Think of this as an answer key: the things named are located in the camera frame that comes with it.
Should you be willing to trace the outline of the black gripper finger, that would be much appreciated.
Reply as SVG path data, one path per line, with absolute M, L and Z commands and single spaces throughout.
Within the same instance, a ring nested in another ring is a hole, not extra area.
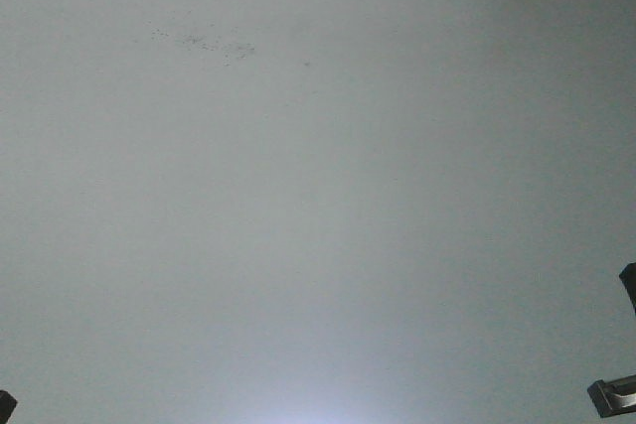
M 0 391 L 0 424 L 8 423 L 17 405 L 17 399 L 8 391 Z
M 635 412 L 635 376 L 611 381 L 597 380 L 587 387 L 587 394 L 600 418 Z
M 630 299 L 633 311 L 636 312 L 636 263 L 629 263 L 619 274 L 619 279 Z

